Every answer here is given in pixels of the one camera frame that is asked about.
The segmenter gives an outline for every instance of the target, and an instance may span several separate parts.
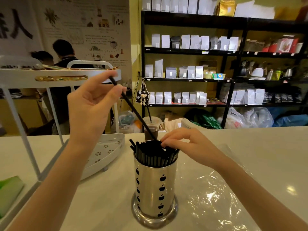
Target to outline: chinese character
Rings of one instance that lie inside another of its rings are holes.
[[[13,16],[14,16],[14,31],[10,34],[10,36],[15,39],[18,35],[18,30],[19,28],[22,30],[22,32],[29,37],[30,39],[33,38],[33,35],[31,35],[21,24],[19,16],[18,16],[18,12],[15,9],[12,9],[13,11]]]
[[[6,27],[6,22],[2,18],[4,18],[4,15],[0,13],[0,39],[2,39],[2,36],[4,39],[7,39],[6,32],[8,32],[9,29]]]

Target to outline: gold bag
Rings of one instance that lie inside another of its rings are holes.
[[[235,0],[221,0],[216,8],[216,15],[218,16],[234,16]]]

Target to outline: plastic cup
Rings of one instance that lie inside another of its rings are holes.
[[[161,119],[158,117],[151,117],[151,118],[152,118],[152,122],[150,121],[150,117],[144,117],[143,120],[147,124],[147,126],[149,127],[153,135],[157,138],[159,126],[161,124]],[[144,128],[144,138],[146,141],[152,140],[152,137],[146,128]]]

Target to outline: hand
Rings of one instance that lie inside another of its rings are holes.
[[[91,77],[67,96],[71,127],[70,141],[94,147],[106,127],[110,109],[126,87],[101,84],[117,72],[108,70]]]
[[[211,141],[197,129],[179,128],[167,133],[162,139],[162,147],[180,149],[194,161],[216,169],[225,156]]]

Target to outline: silver cylinder container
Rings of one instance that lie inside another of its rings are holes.
[[[135,159],[136,199],[138,209],[152,218],[170,212],[174,201],[176,161],[163,168],[144,166]]]

